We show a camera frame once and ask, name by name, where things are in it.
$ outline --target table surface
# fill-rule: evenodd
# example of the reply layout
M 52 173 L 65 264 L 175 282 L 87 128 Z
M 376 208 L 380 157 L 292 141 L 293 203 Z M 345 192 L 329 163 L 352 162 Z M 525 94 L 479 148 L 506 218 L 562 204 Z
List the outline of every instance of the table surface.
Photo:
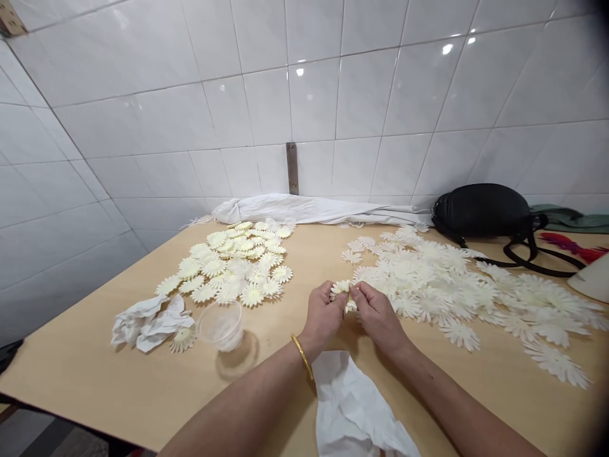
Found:
M 114 316 L 154 295 L 156 285 L 174 274 L 190 246 L 224 225 L 208 223 L 184 230 L 100 289 L 26 339 L 0 392 L 88 427 L 158 451 L 202 406 L 232 380 L 289 341 L 305 322 L 307 297 L 326 279 L 352 277 L 354 266 L 341 260 L 346 243 L 358 236 L 378 238 L 395 227 L 361 230 L 299 225 L 284 241 L 284 264 L 294 277 L 275 303 L 244 309 L 245 342 L 234 354 L 221 355 L 198 341 L 184 354 L 171 354 L 168 339 L 149 354 L 110 346 Z M 434 230 L 427 239 L 444 241 Z M 609 235 L 569 234 L 585 247 L 609 247 Z M 470 247 L 497 260 L 505 239 L 471 242 Z M 364 265 L 376 257 L 365 255 Z M 539 263 L 568 268 L 540 254 Z M 202 308 L 190 298 L 187 309 L 198 318 Z M 468 353 L 428 324 L 401 319 L 414 343 L 489 410 L 549 456 L 575 454 L 597 417 L 601 386 L 607 385 L 607 333 L 571 337 L 569 356 L 594 382 L 583 390 L 541 370 L 523 352 L 520 340 L 480 321 L 472 323 L 481 351 Z M 423 456 L 455 456 L 449 440 L 395 369 L 375 351 L 354 315 L 348 315 L 328 349 L 348 350 L 357 366 L 377 385 Z M 305 380 L 267 438 L 261 454 L 316 455 L 314 387 Z

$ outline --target tissue paper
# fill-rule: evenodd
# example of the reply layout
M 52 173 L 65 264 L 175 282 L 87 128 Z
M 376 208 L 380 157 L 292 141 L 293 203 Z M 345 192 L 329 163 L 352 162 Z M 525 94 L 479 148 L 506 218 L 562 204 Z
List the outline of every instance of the tissue paper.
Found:
M 159 312 L 160 306 L 168 299 L 165 295 L 159 295 L 148 300 L 139 301 L 131 308 L 117 314 L 114 318 L 112 341 L 110 344 L 118 346 L 122 343 L 127 343 L 129 346 L 134 347 L 141 328 L 154 319 L 154 315 Z
M 189 311 L 184 311 L 184 299 L 177 294 L 167 309 L 141 327 L 136 346 L 142 352 L 149 352 L 182 327 L 192 327 L 195 320 Z
M 372 380 L 347 351 L 322 352 L 313 362 L 320 457 L 421 457 Z

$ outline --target bracelet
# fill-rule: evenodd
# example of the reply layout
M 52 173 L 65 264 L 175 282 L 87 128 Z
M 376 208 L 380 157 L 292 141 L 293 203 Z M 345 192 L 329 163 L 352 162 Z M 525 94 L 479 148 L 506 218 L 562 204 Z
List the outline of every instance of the bracelet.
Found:
M 296 335 L 294 335 L 294 333 L 291 335 L 291 338 L 292 338 L 292 341 L 294 342 L 294 344 L 296 344 L 296 347 L 298 347 L 298 350 L 300 351 L 300 356 L 303 358 L 304 366 L 306 366 L 306 370 L 309 372 L 309 379 L 311 381 L 313 381 L 313 370 L 311 370 L 311 366 L 309 365 L 309 362 L 306 360 L 305 352 L 303 351 L 302 346 L 296 339 Z

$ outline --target metal bracket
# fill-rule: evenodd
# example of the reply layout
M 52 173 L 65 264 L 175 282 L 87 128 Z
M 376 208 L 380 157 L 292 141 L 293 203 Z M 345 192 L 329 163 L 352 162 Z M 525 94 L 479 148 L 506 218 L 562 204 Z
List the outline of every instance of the metal bracket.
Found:
M 15 13 L 13 5 L 9 0 L 0 0 L 0 32 L 2 35 L 11 37 L 27 33 L 23 22 Z
M 290 194 L 299 195 L 298 191 L 298 152 L 296 143 L 286 143 L 287 154 L 287 179 L 290 185 Z

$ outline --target white container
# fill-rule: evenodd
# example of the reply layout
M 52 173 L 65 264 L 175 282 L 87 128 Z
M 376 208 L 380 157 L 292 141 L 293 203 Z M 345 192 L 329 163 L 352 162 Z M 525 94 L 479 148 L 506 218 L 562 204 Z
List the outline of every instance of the white container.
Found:
M 199 337 L 212 343 L 220 352 L 235 350 L 243 339 L 241 303 L 214 302 L 207 306 L 197 321 Z
M 609 254 L 571 276 L 566 283 L 579 293 L 609 303 Z

